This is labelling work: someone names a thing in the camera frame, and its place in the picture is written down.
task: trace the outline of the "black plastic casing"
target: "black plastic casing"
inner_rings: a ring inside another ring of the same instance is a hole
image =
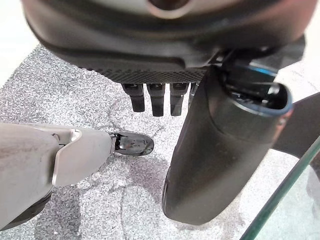
[[[220,86],[212,67],[194,96],[163,189],[162,209],[173,220],[201,225],[242,190],[292,113],[281,85],[280,109],[241,104]]]

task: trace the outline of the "white floor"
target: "white floor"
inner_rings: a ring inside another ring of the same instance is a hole
[[[29,29],[19,0],[0,2],[0,88],[39,43]]]

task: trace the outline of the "speckled carpet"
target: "speckled carpet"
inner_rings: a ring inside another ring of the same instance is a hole
[[[304,64],[297,63],[279,80],[303,93],[318,92],[303,82]],[[230,240],[239,239],[279,185],[296,158],[269,151],[235,201],[202,226],[167,219],[161,209],[162,187],[187,114],[170,116],[166,91],[164,117],[153,117],[149,95],[146,111],[134,113],[120,84],[72,66],[38,46],[0,90],[0,121],[48,123],[102,131],[132,131],[149,135],[155,148],[143,157],[113,154],[98,172],[76,185],[56,187],[41,214],[0,232],[3,240]]]

